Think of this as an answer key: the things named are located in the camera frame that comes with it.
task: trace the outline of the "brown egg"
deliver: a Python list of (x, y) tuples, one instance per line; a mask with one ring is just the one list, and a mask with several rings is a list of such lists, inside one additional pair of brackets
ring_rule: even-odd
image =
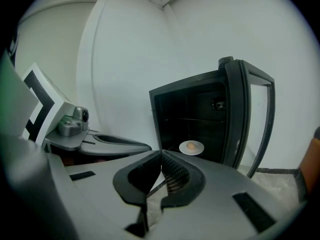
[(195, 150), (196, 149), (196, 146), (193, 142), (189, 142), (186, 147), (190, 150)]

